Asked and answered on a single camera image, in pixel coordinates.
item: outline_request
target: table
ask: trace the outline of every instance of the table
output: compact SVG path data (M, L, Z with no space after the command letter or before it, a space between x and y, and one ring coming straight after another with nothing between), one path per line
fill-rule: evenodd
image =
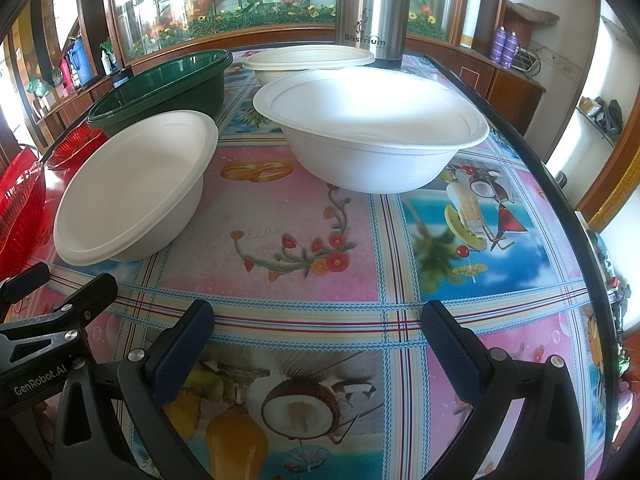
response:
M251 480L405 480L422 478L470 412L418 326L422 304L438 299L488 348L565 359L586 478L595 478L606 390L590 296L558 216L503 134L491 124L485 142L421 189L339 189L307 173L279 127L253 109L257 81L241 65L254 52L234 53L200 205L159 253L62 262L50 232L72 175L47 171L42 243L30 264L47 262L51 280L12 318L46 313L110 272L118 299L88 327L105 362L148 347L194 299L209 301L211 341L166 412L207 468L217 437L234 443L212 467L217 478L237 460ZM458 92L427 59L404 56L402 70ZM521 405L512 403L480 472L499 462ZM121 403L117 411L152 472Z

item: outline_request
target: purple spray can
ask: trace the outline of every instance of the purple spray can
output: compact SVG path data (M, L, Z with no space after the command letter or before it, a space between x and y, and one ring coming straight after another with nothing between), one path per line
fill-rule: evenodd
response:
M495 31L494 34L494 44L491 46L491 55L489 59L494 63L500 62L500 56L502 55L502 50L504 49L504 41L507 39L507 33L504 31L504 27L500 27Z
M504 41L504 49L502 50L502 55L500 56L500 65L505 68L511 68L511 62L513 61L513 57L516 55L516 48L518 47L518 38L516 38L516 33L512 32L510 36L507 36L507 39Z

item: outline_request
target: green bowl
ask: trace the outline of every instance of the green bowl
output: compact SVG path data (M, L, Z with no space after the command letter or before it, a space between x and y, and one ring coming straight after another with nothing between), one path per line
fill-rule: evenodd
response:
M225 100L225 68L232 61L227 50L203 50L159 64L96 101L86 122L113 137L133 123L171 110L196 110L213 118Z

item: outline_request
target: red glass dish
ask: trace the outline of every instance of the red glass dish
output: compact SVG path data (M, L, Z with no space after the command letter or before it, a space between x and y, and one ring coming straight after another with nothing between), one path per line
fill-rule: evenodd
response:
M0 178L0 192L0 280L4 280L24 267L44 210L44 168L29 148Z
M56 146L47 160L47 168L53 171L77 170L107 140L102 130L92 130L82 123Z

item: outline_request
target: blue pitcher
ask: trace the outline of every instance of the blue pitcher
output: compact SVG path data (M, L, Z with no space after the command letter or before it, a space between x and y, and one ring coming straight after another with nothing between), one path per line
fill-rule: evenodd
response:
M76 72L78 72L78 78L80 79L80 85L89 81L92 78L91 67L89 67L89 61L86 58L84 52L84 44L82 44L82 38L78 38L74 41L74 46L69 51L69 57Z

